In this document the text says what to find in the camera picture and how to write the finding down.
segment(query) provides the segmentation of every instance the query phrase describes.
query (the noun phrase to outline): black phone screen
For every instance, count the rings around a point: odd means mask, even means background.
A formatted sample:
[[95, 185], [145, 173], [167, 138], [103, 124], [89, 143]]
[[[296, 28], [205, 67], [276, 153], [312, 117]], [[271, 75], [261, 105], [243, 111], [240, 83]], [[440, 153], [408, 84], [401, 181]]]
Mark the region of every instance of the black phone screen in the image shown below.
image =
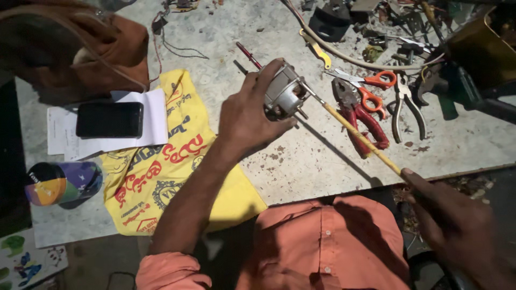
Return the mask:
[[78, 108], [78, 137], [140, 138], [142, 130], [142, 103], [89, 103]]

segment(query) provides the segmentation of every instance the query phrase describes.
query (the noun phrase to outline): yellow stick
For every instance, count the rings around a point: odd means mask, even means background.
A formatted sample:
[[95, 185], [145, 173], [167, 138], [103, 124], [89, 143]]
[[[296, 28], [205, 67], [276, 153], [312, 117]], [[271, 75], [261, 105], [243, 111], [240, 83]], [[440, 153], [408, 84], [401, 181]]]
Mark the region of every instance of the yellow stick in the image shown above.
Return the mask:
[[328, 103], [322, 102], [323, 107], [328, 111], [332, 116], [334, 116], [346, 129], [350, 130], [353, 135], [357, 136], [358, 139], [364, 143], [373, 153], [378, 156], [389, 168], [391, 168], [398, 176], [401, 174], [401, 170], [396, 164], [394, 164], [387, 156], [385, 156], [378, 148], [376, 148], [364, 135], [360, 134], [341, 114], [337, 113], [335, 109], [333, 109]]

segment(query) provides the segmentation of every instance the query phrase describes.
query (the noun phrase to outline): cylindrical container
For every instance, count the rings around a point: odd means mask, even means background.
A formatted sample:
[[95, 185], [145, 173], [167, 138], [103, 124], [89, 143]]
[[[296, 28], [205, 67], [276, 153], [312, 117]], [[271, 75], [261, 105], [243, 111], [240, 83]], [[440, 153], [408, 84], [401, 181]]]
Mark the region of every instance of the cylindrical container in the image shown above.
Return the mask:
[[25, 194], [35, 205], [88, 198], [102, 187], [102, 170], [95, 162], [41, 162], [27, 175]]

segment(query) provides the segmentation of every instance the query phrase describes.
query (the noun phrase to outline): brown leather bag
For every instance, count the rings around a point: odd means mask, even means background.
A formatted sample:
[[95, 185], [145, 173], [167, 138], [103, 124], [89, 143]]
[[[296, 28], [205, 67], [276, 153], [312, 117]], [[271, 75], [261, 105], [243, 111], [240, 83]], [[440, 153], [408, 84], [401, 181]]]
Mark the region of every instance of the brown leather bag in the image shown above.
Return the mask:
[[41, 102], [149, 89], [144, 26], [73, 0], [12, 3], [0, 4], [0, 69], [31, 83]]

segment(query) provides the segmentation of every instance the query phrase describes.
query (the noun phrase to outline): hand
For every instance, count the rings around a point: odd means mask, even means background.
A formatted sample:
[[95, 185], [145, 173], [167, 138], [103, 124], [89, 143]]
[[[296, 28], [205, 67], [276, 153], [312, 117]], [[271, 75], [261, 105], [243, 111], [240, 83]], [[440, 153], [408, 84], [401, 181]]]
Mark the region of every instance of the hand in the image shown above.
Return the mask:
[[297, 124], [295, 118], [271, 122], [265, 117], [265, 92], [283, 59], [271, 61], [258, 75], [248, 73], [240, 92], [229, 96], [220, 111], [217, 140], [240, 159], [248, 150], [272, 141]]
[[430, 184], [408, 168], [401, 177], [415, 189], [408, 200], [421, 236], [441, 260], [463, 270], [481, 288], [515, 286], [514, 276], [495, 251], [491, 207], [445, 183]]

